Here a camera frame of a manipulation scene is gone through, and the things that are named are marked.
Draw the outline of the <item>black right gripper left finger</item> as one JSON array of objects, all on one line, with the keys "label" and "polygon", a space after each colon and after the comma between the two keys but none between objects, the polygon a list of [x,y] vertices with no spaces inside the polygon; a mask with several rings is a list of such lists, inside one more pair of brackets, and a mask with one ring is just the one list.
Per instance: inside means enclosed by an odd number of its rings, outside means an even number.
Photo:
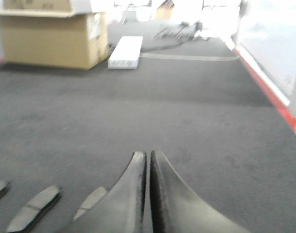
[{"label": "black right gripper left finger", "polygon": [[140,233],[146,194],[146,153],[135,151],[108,193],[66,233]]}]

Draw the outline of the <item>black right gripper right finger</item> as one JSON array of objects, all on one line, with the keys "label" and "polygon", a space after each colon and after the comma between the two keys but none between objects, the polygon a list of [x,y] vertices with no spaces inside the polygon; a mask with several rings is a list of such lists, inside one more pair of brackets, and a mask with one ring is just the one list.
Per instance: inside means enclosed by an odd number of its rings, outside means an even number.
[{"label": "black right gripper right finger", "polygon": [[160,150],[150,156],[150,206],[155,233],[247,232],[201,199]]}]

